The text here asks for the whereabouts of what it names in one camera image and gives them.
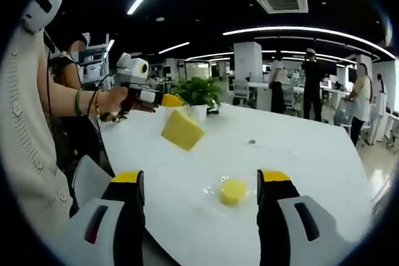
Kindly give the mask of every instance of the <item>man standing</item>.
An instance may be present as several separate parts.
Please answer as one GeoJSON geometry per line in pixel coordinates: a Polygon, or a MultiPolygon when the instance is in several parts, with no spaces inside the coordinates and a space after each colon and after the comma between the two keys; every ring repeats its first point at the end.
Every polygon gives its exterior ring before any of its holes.
{"type": "Polygon", "coordinates": [[[305,92],[304,92],[304,118],[310,118],[310,108],[315,112],[315,120],[322,121],[322,102],[320,99],[320,81],[324,78],[324,72],[315,61],[316,52],[314,49],[306,49],[302,69],[305,71],[305,92]]]}

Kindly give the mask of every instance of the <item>black pants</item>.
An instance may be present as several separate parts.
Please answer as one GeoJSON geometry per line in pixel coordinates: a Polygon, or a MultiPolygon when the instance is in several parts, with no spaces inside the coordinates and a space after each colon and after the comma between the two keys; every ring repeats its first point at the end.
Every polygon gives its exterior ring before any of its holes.
{"type": "Polygon", "coordinates": [[[100,140],[87,116],[62,118],[62,128],[78,152],[79,159],[84,155],[89,155],[94,162],[100,165],[100,140]]]}
{"type": "Polygon", "coordinates": [[[306,88],[304,92],[304,118],[310,118],[310,108],[312,107],[315,113],[315,121],[322,121],[322,101],[320,99],[319,88],[306,88]]]}
{"type": "Polygon", "coordinates": [[[357,140],[359,138],[360,130],[362,129],[363,124],[364,121],[359,120],[355,116],[353,117],[352,126],[350,127],[350,139],[355,146],[357,144],[357,140]]]}
{"type": "Polygon", "coordinates": [[[272,88],[271,111],[283,114],[286,110],[286,106],[284,104],[281,82],[271,83],[271,88],[272,88]]]}

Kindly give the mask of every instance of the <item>air conditioner vent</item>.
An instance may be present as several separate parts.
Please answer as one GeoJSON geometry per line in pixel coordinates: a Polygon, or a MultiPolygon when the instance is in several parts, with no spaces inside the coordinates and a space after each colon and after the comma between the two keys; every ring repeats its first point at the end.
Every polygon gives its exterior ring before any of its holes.
{"type": "Polygon", "coordinates": [[[307,0],[256,0],[268,14],[307,13],[307,0]]]}

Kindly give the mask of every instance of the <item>yellow cube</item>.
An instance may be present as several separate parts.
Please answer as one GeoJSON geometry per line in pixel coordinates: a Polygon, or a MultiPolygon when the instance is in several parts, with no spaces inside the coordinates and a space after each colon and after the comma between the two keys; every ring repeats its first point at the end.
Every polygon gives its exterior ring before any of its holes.
{"type": "Polygon", "coordinates": [[[204,134],[204,130],[193,119],[175,110],[170,115],[161,135],[176,146],[189,151],[204,134]]]}

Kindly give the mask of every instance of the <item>white cardigan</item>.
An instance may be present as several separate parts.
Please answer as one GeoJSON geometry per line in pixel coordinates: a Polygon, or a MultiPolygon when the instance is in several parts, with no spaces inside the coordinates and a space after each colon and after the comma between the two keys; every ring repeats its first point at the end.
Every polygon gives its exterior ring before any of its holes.
{"type": "Polygon", "coordinates": [[[11,189],[33,228],[53,235],[68,220],[72,199],[56,165],[54,140],[37,91],[43,33],[18,28],[0,70],[0,154],[11,189]]]}

